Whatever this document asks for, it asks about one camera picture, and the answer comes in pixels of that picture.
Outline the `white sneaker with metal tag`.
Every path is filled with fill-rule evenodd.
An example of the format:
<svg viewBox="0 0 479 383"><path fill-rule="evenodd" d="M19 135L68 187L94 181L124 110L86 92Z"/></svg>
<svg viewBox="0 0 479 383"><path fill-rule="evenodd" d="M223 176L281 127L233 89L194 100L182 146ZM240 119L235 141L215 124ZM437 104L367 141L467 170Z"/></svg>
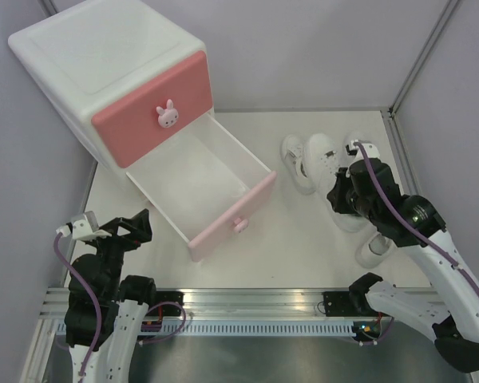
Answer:
<svg viewBox="0 0 479 383"><path fill-rule="evenodd" d="M303 166L302 139L296 135L285 136L280 145L280 156L297 191L303 195L313 194L315 187Z"/></svg>

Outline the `light pink drawer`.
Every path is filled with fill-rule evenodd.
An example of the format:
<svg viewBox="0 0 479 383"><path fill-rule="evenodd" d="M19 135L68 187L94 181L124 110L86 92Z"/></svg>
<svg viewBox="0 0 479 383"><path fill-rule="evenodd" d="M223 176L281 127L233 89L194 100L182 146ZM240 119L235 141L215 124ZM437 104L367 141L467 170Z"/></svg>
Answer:
<svg viewBox="0 0 479 383"><path fill-rule="evenodd" d="M186 242L192 261L249 224L277 177L223 125L204 114L131 165L129 180Z"/></svg>

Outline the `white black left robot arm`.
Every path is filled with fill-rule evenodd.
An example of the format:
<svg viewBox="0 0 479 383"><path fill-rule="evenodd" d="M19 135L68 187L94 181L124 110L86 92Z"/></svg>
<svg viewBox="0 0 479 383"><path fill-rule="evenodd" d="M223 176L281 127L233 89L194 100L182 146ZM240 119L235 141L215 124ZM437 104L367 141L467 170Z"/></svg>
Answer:
<svg viewBox="0 0 479 383"><path fill-rule="evenodd" d="M65 340L75 382L126 382L144 316L158 307L153 278L121 275L125 254L152 240L149 211L100 225L87 211L58 228L94 248L64 264L70 273Z"/></svg>

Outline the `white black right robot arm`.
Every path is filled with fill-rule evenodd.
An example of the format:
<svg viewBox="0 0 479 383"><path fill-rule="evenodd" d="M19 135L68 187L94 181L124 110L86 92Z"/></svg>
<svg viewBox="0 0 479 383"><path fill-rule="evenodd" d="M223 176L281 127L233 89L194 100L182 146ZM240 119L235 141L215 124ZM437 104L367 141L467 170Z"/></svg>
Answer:
<svg viewBox="0 0 479 383"><path fill-rule="evenodd" d="M387 314L430 340L457 371L479 372L479 282L434 205L403 193L390 166L378 158L348 167L329 160L318 186L340 223L373 226L416 265L439 297L433 304L368 272L349 287L350 309Z"/></svg>

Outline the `white sneaker under arm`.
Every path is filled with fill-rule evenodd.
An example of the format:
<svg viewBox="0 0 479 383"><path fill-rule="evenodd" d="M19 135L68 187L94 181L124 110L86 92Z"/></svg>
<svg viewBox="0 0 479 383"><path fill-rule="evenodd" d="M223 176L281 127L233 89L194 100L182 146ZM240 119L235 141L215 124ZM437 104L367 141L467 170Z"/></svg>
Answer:
<svg viewBox="0 0 479 383"><path fill-rule="evenodd" d="M391 239L375 233L357 249L355 259L361 267L373 269L387 259L394 249L395 244Z"/></svg>

